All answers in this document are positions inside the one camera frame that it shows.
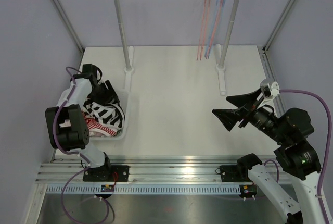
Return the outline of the pink wire hanger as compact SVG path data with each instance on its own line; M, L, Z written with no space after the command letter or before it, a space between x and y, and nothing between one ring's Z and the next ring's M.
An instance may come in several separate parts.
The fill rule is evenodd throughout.
M205 59L209 59L211 47L213 45L213 40L216 35L216 31L220 24L221 19L221 11L223 10L225 0L216 0L214 12L212 13L212 19L210 19L209 15L209 21L207 25L207 36L206 41L203 48L203 56Z
M197 47L197 56L196 56L196 61L199 61L201 59L201 41L202 41L202 34L203 34L203 21L205 18L205 13L206 13L206 3L207 0L203 0L203 10L202 10L202 15L201 15L201 25L200 25L200 35L199 35L199 42L198 42L198 47Z
M201 41L201 53L200 53L201 59L200 60L203 59L203 48L204 48L204 44L205 44L206 36L207 36L207 25L208 25L209 15L210 15L210 5L211 5L211 0L207 0L206 13L205 13L204 21L203 21L203 34L202 34L202 41Z

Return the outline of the red striped tank top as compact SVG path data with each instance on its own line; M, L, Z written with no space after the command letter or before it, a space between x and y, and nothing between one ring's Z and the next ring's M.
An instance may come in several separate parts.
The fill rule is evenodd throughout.
M121 129L114 128L109 125L103 125L91 117L87 113L83 113L85 122L87 124L90 137L116 137L121 133Z

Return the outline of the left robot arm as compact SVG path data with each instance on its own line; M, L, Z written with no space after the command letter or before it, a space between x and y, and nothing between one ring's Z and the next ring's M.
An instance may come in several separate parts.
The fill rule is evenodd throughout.
M45 118L52 147L66 155L76 155L85 163L84 173L100 181L112 176L111 162L90 138L100 134L114 137L122 131L125 113L110 81L102 81L102 71L85 64L72 74L55 107Z

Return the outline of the black white striped tank top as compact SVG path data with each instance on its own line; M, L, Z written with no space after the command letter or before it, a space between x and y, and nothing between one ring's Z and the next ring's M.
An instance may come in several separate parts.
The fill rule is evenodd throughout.
M82 113L90 136L115 137L124 127L125 113L110 81L100 82L85 100Z

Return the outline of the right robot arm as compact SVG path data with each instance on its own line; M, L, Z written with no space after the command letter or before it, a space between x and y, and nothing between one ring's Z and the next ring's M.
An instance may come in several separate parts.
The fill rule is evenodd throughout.
M285 223L332 223L322 184L327 161L320 163L316 150L307 141L314 132L307 111L287 110L276 117L268 105L282 91L260 88L244 95L228 96L235 109L213 109L227 131L235 125L253 125L278 144L274 150L276 161L291 181L297 199L294 200L267 172L261 159L254 153L237 160L235 165L219 167L221 180L252 182L275 206Z

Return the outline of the mauve pink tank top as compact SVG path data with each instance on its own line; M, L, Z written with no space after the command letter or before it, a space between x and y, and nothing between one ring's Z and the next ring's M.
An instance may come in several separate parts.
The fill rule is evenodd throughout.
M71 129L71 122L69 119L66 119L63 123L59 124L60 130L70 130Z

